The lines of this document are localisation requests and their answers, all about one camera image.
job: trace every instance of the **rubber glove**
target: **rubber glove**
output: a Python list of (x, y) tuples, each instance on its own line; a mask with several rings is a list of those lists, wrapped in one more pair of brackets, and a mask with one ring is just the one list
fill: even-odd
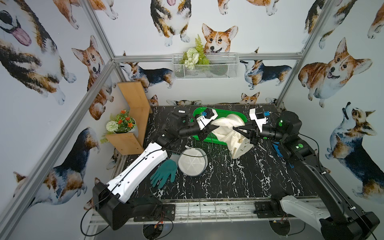
[(156, 172), (150, 177), (152, 187), (155, 187), (157, 182), (159, 183), (158, 189), (162, 188), (170, 175), (170, 182), (174, 182), (176, 178), (177, 164), (172, 159), (165, 160), (163, 164), (156, 170)]

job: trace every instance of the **dog illustration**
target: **dog illustration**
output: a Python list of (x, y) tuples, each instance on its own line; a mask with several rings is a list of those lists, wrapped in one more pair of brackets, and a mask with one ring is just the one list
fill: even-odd
[(127, 73), (130, 81), (140, 81), (144, 91), (148, 92), (148, 87), (155, 84), (166, 82), (168, 88), (172, 87), (173, 71), (168, 68), (142, 69), (139, 63), (121, 63), (120, 67)]
[(380, 33), (381, 28), (384, 26), (384, 3), (376, 14), (371, 28), (368, 31), (368, 38), (375, 38), (375, 33)]
[(278, 79), (279, 82), (276, 86), (279, 86), (284, 82), (292, 68), (287, 65), (283, 66), (265, 66), (263, 60), (250, 60), (250, 61), (240, 61), (245, 65), (245, 80), (250, 83), (250, 90), (255, 89), (255, 86), (260, 83), (265, 83), (269, 80)]
[(201, 100), (196, 101), (190, 101), (190, 100), (180, 100), (180, 101), (173, 101), (173, 100), (167, 100), (167, 103), (172, 106), (186, 106), (186, 105), (201, 105)]
[(159, 102), (157, 101), (157, 95), (153, 95), (152, 98), (148, 99), (150, 106), (158, 106)]
[(112, 168), (115, 167), (115, 165), (116, 165), (116, 163), (117, 163), (119, 157), (120, 157), (120, 153), (119, 153), (119, 151), (115, 148), (115, 150), (113, 150), (113, 155), (112, 155), (112, 157), (111, 157), (111, 161), (110, 161), (110, 162), (108, 163), (108, 165), (107, 165), (107, 170), (110, 170), (110, 169), (112, 169)]
[[(271, 16), (274, 14), (277, 9), (276, 9), (276, 3), (279, 0), (247, 0), (248, 2), (252, 3), (253, 5), (256, 6), (265, 6), (266, 8), (266, 13), (268, 16)], [(218, 9), (222, 15), (227, 14), (228, 10), (228, 2), (229, 0), (217, 0), (218, 3)]]
[(76, 76), (65, 69), (56, 44), (24, 0), (0, 1), (0, 61), (9, 74), (43, 98), (51, 93), (59, 105), (65, 95), (59, 87)]
[[(336, 7), (332, 12), (332, 21), (327, 21), (323, 28), (322, 38), (319, 42), (319, 47), (323, 49), (325, 47), (325, 40), (333, 33), (333, 31), (343, 23), (344, 19), (349, 14), (351, 8), (357, 0), (339, 0)], [(325, 0), (316, 0), (308, 11), (308, 16), (305, 21), (304, 33), (308, 33), (303, 43), (306, 43), (309, 35), (311, 34), (313, 27), (315, 26), (317, 19), (324, 7)]]
[[(96, 133), (91, 128), (84, 129), (77, 137), (71, 151), (64, 162), (54, 167), (47, 175), (36, 196), (28, 207), (38, 203), (59, 205), (68, 202), (76, 193), (80, 196), (87, 191), (83, 179), (89, 158), (89, 151), (96, 147), (100, 151)], [(24, 184), (26, 177), (14, 172), (18, 186), (14, 196)]]
[(217, 105), (230, 105), (230, 104), (256, 104), (257, 98), (259, 97), (260, 92), (248, 96), (245, 93), (241, 94), (241, 101), (238, 103), (218, 103)]
[(368, 58), (354, 59), (348, 53), (347, 42), (343, 38), (332, 61), (328, 64), (307, 64), (298, 77), (302, 86), (310, 90), (308, 99), (312, 101), (313, 96), (319, 98), (319, 104), (323, 108), (325, 99), (332, 97), (353, 75), (368, 70), (371, 65), (372, 61)]
[(330, 137), (331, 148), (328, 148), (328, 159), (336, 158), (362, 181), (361, 192), (353, 192), (357, 197), (372, 199), (384, 203), (384, 173), (371, 159), (362, 146), (363, 137), (375, 136), (377, 133), (367, 122), (373, 111), (354, 108), (349, 102), (343, 108), (343, 121)]
[(189, 43), (185, 32), (191, 17), (191, 0), (152, 0), (151, 16), (159, 35), (166, 38), (165, 46), (172, 45), (172, 37), (177, 34), (181, 41)]
[[(100, 182), (100, 179), (95, 177), (95, 185)], [(93, 203), (93, 197), (84, 205), (84, 210), (89, 210), (92, 206), (94, 205)]]
[[(276, 104), (276, 102), (277, 102), (277, 98), (266, 98), (265, 101), (266, 101), (267, 103), (273, 103), (273, 104)], [(278, 108), (278, 111), (279, 111), (279, 112), (287, 111), (287, 109), (286, 109), (285, 106), (284, 106), (284, 102), (281, 103), (280, 107)]]
[[(91, 41), (87, 49), (80, 50), (72, 48), (72, 52), (84, 65), (88, 67), (89, 79), (87, 91), (89, 91), (100, 75), (101, 69), (104, 67), (104, 61), (98, 52), (95, 37), (91, 35)], [(111, 78), (108, 78), (104, 83), (104, 86), (100, 89), (97, 97), (93, 100), (93, 103), (89, 108), (89, 112), (95, 120), (99, 120), (101, 115), (105, 112), (104, 105), (107, 103), (107, 100), (113, 102), (113, 96), (111, 96), (112, 87), (115, 88), (116, 83), (112, 84)]]
[[(112, 20), (118, 18), (118, 14), (112, 9), (114, 0), (89, 0), (93, 10), (102, 10)], [(79, 29), (76, 19), (72, 15), (72, 6), (80, 7), (79, 0), (53, 0), (60, 13), (68, 20), (75, 29)]]
[(203, 34), (207, 41), (204, 46), (205, 53), (227, 53), (231, 48), (231, 41), (238, 32), (238, 27), (233, 26), (227, 31), (214, 31), (203, 23)]

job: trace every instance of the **marble surface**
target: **marble surface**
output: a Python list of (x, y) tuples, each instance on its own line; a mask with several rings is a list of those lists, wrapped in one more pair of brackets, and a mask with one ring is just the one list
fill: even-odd
[[(192, 113), (194, 109), (203, 107), (186, 106)], [(249, 109), (259, 108), (265, 111), (277, 112), (274, 105), (211, 105), (219, 108), (237, 111), (247, 116)], [(176, 106), (153, 107), (153, 114), (149, 115), (144, 148), (151, 137), (157, 133), (164, 122), (169, 121), (168, 115)], [(278, 157), (270, 142), (260, 140), (249, 152), (238, 159), (231, 159), (227, 146), (197, 141), (192, 137), (180, 139), (170, 147), (171, 150), (182, 152), (185, 145), (200, 147), (208, 155), (206, 170), (197, 177), (184, 175), (180, 170), (176, 173), (173, 183), (167, 181), (162, 189), (152, 187), (150, 176), (157, 167), (139, 184), (132, 197), (153, 194), (159, 199), (227, 199), (227, 198), (257, 198), (270, 197), (280, 191), (287, 191), (294, 196), (316, 196), (316, 192), (309, 187), (294, 168), (282, 158)], [(131, 164), (138, 155), (129, 155), (126, 166)]]

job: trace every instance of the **wooden shelf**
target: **wooden shelf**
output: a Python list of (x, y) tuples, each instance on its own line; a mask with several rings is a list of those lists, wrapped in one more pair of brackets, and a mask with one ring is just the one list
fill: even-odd
[(131, 133), (108, 134), (108, 141), (122, 154), (141, 154), (147, 129), (148, 117), (152, 113), (141, 82), (118, 83), (121, 93), (129, 105), (129, 115), (135, 119), (139, 137)]

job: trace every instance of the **white wire basket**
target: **white wire basket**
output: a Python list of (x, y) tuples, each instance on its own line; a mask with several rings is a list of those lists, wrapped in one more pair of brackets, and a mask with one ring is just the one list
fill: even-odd
[(235, 78), (239, 65), (237, 53), (207, 53), (209, 65), (195, 65), (189, 69), (181, 60), (183, 53), (172, 55), (172, 64), (176, 79), (224, 79)]

